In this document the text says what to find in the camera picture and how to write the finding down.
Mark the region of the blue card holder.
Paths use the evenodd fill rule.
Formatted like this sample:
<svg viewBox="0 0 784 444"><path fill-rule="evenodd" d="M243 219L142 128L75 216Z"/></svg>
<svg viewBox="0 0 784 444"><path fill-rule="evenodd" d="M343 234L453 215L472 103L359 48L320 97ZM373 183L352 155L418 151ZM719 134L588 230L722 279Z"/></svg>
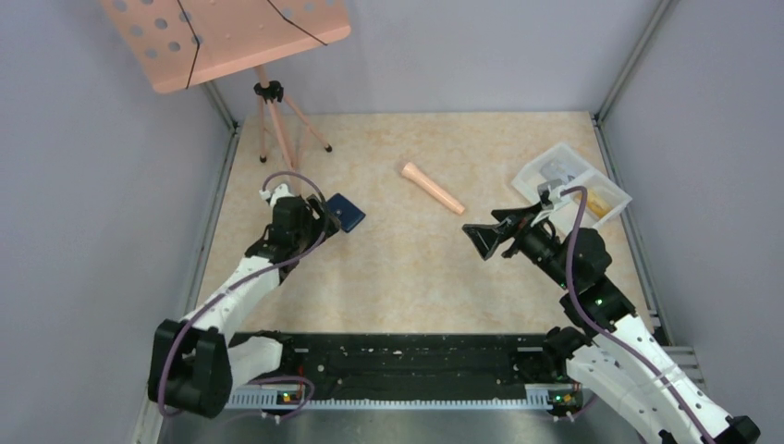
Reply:
<svg viewBox="0 0 784 444"><path fill-rule="evenodd" d="M327 208L337 218L341 230L350 233L366 217L366 214L341 193L336 193L327 201Z"/></svg>

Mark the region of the gold credit card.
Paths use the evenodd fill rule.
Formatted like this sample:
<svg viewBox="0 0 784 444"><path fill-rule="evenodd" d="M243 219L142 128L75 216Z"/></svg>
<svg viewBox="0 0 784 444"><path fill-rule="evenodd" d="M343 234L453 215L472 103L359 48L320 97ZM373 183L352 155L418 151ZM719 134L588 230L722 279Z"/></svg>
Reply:
<svg viewBox="0 0 784 444"><path fill-rule="evenodd" d="M604 197L596 191L588 191L586 198L586 208L594 215L597 220L600 220L612 211L613 205L606 201Z"/></svg>

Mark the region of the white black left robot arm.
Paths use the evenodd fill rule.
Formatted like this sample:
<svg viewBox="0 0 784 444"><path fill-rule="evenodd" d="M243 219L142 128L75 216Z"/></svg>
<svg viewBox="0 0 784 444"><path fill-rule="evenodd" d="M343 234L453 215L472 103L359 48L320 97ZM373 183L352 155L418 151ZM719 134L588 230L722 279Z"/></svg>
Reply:
<svg viewBox="0 0 784 444"><path fill-rule="evenodd" d="M299 264L340 229L322 194L308 198L266 191L273 213L263 235L244 252L235 271L200 307L162 321L153 334L147 395L162 414L175 410L217 417L230 395L256 376L285 382L296 357L276 339L231 340L244 319Z"/></svg>

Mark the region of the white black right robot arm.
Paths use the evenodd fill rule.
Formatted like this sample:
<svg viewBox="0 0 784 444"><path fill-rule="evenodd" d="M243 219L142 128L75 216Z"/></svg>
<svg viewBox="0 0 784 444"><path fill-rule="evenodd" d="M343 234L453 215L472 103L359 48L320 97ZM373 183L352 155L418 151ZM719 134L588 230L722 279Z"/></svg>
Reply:
<svg viewBox="0 0 784 444"><path fill-rule="evenodd" d="M713 402L606 276L611 257L598 231L578 228L561 240L549 221L536 220L540 208L495 210L494 225L462 230L484 260L509 241L503 257L522 253L561 288L574 285L559 301L570 327L546 336L545 374L591 390L647 443L755 443L756 423Z"/></svg>

